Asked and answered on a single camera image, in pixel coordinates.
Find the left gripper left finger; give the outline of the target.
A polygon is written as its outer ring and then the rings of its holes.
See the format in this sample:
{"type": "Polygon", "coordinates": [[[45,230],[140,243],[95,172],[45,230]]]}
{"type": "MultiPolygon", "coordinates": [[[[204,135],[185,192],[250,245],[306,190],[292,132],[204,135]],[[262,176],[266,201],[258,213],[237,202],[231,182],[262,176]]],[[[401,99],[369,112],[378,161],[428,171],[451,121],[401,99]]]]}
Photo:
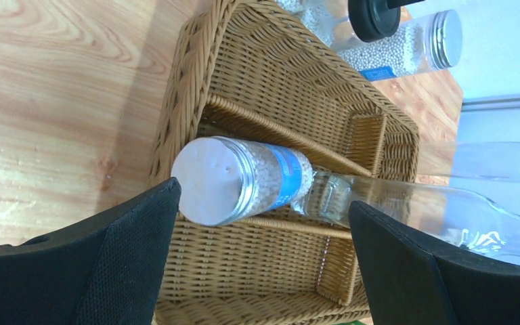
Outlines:
{"type": "Polygon", "coordinates": [[[140,195],[23,244],[0,245],[0,324],[149,324],[181,187],[140,195]]]}

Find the left black-lid spice jar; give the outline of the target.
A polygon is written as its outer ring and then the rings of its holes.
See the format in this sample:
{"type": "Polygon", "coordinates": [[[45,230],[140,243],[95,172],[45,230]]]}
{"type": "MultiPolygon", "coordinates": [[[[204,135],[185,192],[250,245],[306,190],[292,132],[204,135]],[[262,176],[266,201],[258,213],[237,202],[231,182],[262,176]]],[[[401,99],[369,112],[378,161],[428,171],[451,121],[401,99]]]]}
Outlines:
{"type": "Polygon", "coordinates": [[[314,34],[326,33],[326,19],[329,14],[324,1],[275,0],[285,11],[292,14],[314,34]]]}

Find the woven wicker divided basket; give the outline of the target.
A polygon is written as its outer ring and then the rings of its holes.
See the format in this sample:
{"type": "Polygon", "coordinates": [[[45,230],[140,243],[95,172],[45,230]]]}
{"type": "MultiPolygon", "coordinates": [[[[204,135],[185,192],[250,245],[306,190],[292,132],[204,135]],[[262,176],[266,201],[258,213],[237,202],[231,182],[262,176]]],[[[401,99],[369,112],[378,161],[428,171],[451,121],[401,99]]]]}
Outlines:
{"type": "MultiPolygon", "coordinates": [[[[319,170],[414,181],[416,123],[273,1],[214,1],[182,27],[148,183],[198,136],[304,153],[319,170]]],[[[288,207],[175,222],[157,324],[341,324],[370,317],[349,231],[288,207]]]]}

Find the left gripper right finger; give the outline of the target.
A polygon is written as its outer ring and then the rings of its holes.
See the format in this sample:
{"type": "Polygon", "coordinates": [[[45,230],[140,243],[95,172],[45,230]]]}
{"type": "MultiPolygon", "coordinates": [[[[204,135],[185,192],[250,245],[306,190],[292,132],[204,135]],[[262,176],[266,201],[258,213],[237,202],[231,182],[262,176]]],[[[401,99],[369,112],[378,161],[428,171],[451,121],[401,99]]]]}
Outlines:
{"type": "Polygon", "coordinates": [[[348,219],[375,324],[520,324],[520,265],[453,246],[362,201],[348,219]]]}

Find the silver-lid pepper jar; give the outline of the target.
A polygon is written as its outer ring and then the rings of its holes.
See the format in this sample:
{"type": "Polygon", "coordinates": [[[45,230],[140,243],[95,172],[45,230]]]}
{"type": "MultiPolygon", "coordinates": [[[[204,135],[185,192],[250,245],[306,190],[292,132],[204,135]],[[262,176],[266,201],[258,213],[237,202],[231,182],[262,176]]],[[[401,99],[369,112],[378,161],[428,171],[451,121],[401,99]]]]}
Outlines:
{"type": "Polygon", "coordinates": [[[174,160],[182,187],[179,211],[218,226],[283,207],[304,197],[313,168],[298,150],[229,137],[200,137],[174,160]]]}
{"type": "Polygon", "coordinates": [[[462,24],[449,9],[400,24],[395,34],[338,52],[369,81],[447,70],[462,54],[462,24]]]}

